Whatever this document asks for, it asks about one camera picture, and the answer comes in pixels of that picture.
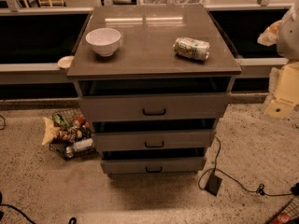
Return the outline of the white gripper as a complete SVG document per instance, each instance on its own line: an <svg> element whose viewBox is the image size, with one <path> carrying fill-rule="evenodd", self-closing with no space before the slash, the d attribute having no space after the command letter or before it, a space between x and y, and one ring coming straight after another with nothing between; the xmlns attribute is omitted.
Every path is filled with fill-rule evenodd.
<svg viewBox="0 0 299 224"><path fill-rule="evenodd" d="M284 119L299 104L299 62L291 61L281 69L272 68L269 92L274 99L266 102L263 112L273 119Z"/></svg>

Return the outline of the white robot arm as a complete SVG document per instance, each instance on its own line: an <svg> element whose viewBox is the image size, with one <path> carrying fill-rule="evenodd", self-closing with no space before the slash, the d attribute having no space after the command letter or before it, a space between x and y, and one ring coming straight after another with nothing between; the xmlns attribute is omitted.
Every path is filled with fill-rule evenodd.
<svg viewBox="0 0 299 224"><path fill-rule="evenodd" d="M272 68L269 76L269 95L263 113L273 119L283 119L299 105L299 1L296 1L281 20L275 21L259 35L257 42L277 46L277 52L287 63Z"/></svg>

